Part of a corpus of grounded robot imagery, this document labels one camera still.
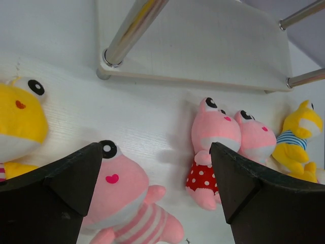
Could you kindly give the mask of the pink frog toy orange stripes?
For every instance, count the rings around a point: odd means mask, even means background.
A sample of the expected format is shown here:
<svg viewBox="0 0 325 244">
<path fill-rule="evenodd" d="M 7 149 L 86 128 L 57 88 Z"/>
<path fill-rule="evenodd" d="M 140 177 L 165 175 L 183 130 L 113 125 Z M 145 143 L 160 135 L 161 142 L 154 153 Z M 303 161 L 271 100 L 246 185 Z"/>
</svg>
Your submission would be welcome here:
<svg viewBox="0 0 325 244">
<path fill-rule="evenodd" d="M 238 154 L 266 166 L 266 161 L 276 146 L 274 132 L 245 110 L 238 111 L 234 119 L 241 131 L 241 146 Z"/>
</svg>

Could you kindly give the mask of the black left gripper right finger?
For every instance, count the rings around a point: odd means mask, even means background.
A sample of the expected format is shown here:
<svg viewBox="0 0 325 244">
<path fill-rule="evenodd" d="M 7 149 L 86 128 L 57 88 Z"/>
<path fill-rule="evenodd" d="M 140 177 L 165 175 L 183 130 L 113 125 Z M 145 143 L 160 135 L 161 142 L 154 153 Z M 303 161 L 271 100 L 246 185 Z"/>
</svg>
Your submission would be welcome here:
<svg viewBox="0 0 325 244">
<path fill-rule="evenodd" d="M 324 185 L 210 147 L 225 221 L 235 243 L 324 243 Z"/>
</svg>

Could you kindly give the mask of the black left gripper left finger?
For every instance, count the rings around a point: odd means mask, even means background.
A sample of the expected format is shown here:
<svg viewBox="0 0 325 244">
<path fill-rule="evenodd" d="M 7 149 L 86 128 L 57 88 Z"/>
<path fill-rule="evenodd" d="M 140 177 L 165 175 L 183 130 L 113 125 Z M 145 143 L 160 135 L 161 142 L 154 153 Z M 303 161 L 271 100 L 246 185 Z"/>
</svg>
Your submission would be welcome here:
<svg viewBox="0 0 325 244">
<path fill-rule="evenodd" d="M 102 148 L 93 142 L 1 182 L 1 243 L 76 243 L 101 167 Z"/>
</svg>

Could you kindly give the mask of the pink frog toy red polka-dot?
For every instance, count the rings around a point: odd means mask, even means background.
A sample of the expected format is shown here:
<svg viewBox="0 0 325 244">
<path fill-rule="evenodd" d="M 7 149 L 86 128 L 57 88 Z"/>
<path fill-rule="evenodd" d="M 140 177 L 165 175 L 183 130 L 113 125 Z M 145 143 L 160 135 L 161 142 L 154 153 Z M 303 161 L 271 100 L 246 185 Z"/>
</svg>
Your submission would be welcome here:
<svg viewBox="0 0 325 244">
<path fill-rule="evenodd" d="M 219 109 L 210 97 L 204 98 L 191 128 L 194 160 L 186 178 L 185 189 L 196 204 L 205 210 L 215 210 L 221 202 L 212 167 L 212 143 L 222 143 L 235 152 L 241 146 L 239 124 Z"/>
</svg>

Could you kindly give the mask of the yellow frog toy blue stripes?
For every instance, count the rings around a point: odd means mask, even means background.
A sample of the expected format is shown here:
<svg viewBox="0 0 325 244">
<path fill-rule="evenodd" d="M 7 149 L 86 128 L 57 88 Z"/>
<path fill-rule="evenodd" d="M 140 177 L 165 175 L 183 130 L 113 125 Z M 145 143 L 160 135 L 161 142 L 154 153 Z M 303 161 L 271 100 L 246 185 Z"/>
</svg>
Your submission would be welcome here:
<svg viewBox="0 0 325 244">
<path fill-rule="evenodd" d="M 323 121 L 314 111 L 313 103 L 303 101 L 296 111 L 285 118 L 272 157 L 289 176 L 317 183 L 317 165 L 309 161 L 307 144 L 322 131 Z"/>
</svg>

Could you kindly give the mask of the yellow frog toy pink stripes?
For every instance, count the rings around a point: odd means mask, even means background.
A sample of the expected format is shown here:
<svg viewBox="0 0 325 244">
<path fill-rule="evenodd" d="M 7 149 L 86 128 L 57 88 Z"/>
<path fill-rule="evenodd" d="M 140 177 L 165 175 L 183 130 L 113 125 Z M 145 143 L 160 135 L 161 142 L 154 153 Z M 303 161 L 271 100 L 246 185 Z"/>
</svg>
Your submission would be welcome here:
<svg viewBox="0 0 325 244">
<path fill-rule="evenodd" d="M 1 182 L 37 169 L 16 162 L 41 146 L 48 134 L 40 81 L 17 77 L 1 83 Z"/>
</svg>

